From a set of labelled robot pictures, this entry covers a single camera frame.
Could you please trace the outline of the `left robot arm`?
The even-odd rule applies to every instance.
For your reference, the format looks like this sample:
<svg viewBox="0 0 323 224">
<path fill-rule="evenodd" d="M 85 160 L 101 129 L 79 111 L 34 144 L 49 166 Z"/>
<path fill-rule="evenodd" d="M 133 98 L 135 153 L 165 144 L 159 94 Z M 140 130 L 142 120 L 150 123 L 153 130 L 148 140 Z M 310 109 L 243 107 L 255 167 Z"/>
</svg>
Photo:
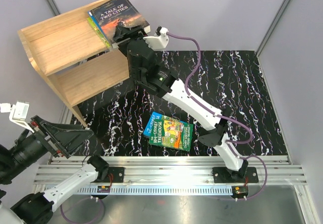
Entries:
<svg viewBox="0 0 323 224">
<path fill-rule="evenodd" d="M 14 146 L 1 146 L 1 184 L 10 185 L 45 155 L 71 157 L 93 131 L 81 125 L 51 123 L 34 116 L 16 139 Z M 109 164 L 99 155 L 69 176 L 51 177 L 43 183 L 33 179 L 32 193 L 11 207 L 1 204 L 1 223 L 48 223 L 54 212 L 82 187 L 92 182 L 104 182 L 109 176 Z"/>
</svg>

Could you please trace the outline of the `green 65-Storey Treehouse book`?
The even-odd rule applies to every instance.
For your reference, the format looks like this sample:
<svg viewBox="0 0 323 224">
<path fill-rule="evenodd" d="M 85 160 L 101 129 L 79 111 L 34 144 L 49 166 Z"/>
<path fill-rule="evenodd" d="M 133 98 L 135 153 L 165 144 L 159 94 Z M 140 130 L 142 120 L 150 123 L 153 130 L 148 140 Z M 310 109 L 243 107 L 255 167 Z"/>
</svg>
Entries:
<svg viewBox="0 0 323 224">
<path fill-rule="evenodd" d="M 91 17 L 88 17 L 87 18 L 87 22 L 91 26 L 91 28 L 94 30 L 94 32 L 96 33 L 96 35 L 105 44 L 106 48 L 110 49 L 110 47 L 111 47 L 110 43 L 107 41 L 107 39 L 105 38 L 105 36 L 103 35 L 103 33 L 100 31 L 100 29 L 96 26 L 96 24 L 94 23 L 94 21 L 92 20 Z"/>
</svg>

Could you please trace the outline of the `dark Tale of Two Cities book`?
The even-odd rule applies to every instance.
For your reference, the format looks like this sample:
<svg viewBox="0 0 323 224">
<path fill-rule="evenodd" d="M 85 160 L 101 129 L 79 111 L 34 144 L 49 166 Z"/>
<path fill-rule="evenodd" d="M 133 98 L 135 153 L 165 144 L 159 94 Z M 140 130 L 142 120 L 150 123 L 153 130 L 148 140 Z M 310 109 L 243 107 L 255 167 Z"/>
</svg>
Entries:
<svg viewBox="0 0 323 224">
<path fill-rule="evenodd" d="M 150 24 L 129 0 L 110 0 L 90 10 L 100 28 L 113 44 L 113 36 L 118 25 L 125 27 L 142 26 L 146 33 Z"/>
</svg>

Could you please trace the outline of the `green 104-Storey Treehouse book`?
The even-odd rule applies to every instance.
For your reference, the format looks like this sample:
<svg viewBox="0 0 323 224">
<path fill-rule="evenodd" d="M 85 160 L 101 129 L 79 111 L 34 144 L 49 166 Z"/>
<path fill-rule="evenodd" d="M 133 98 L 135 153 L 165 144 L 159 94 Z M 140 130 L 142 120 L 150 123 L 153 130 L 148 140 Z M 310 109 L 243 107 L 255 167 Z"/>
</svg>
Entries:
<svg viewBox="0 0 323 224">
<path fill-rule="evenodd" d="M 176 150 L 190 151 L 193 125 L 169 117 L 155 119 L 152 123 L 149 144 Z"/>
</svg>

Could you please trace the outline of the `blue 26-Storey Treehouse book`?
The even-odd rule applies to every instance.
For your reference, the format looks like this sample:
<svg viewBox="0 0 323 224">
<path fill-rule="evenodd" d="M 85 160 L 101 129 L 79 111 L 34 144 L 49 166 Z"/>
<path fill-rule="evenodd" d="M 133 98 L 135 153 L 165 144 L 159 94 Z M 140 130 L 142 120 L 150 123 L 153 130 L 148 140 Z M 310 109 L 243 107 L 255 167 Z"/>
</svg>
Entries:
<svg viewBox="0 0 323 224">
<path fill-rule="evenodd" d="M 150 137 L 150 134 L 151 134 L 151 130 L 152 130 L 152 126 L 153 126 L 153 122 L 154 120 L 159 120 L 162 118 L 162 114 L 160 113 L 157 113 L 157 112 L 153 112 L 149 118 L 149 121 L 144 129 L 144 132 L 143 132 L 143 135 L 147 138 Z"/>
</svg>

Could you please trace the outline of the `blue paperback book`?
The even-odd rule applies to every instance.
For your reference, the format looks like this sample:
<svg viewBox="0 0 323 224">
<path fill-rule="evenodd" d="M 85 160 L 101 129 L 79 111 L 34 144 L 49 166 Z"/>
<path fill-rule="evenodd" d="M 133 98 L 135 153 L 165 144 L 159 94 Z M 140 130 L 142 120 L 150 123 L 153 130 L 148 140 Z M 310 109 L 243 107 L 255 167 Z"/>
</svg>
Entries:
<svg viewBox="0 0 323 224">
<path fill-rule="evenodd" d="M 104 34 L 104 32 L 102 31 L 102 29 L 100 28 L 100 26 L 99 26 L 98 22 L 96 21 L 95 17 L 92 15 L 92 13 L 91 13 L 90 11 L 88 12 L 88 14 L 89 14 L 89 17 L 91 17 L 91 18 L 92 18 L 92 20 L 94 21 L 94 23 L 96 24 L 96 26 L 100 29 L 100 31 L 103 33 L 103 35 L 105 36 L 105 38 L 106 38 L 106 39 L 107 39 L 107 41 L 109 42 L 109 40 L 108 40 L 107 36 Z"/>
</svg>

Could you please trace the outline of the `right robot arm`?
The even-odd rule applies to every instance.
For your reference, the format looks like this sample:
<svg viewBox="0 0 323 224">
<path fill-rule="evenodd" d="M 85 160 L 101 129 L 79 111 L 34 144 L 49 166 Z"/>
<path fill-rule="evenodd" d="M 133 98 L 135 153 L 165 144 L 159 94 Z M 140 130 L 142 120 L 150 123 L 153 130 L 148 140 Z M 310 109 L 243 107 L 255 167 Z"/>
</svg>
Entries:
<svg viewBox="0 0 323 224">
<path fill-rule="evenodd" d="M 161 26 L 155 35 L 148 36 L 143 26 L 118 25 L 113 41 L 127 58 L 133 82 L 148 93 L 175 104 L 197 120 L 205 131 L 198 140 L 214 148 L 225 163 L 226 170 L 221 174 L 233 182 L 240 182 L 247 176 L 248 161 L 238 153 L 226 130 L 228 121 L 237 121 L 229 118 L 225 109 L 204 101 L 188 88 L 187 80 L 182 81 L 176 73 L 157 61 L 155 52 L 166 48 L 170 37 L 173 34 Z"/>
</svg>

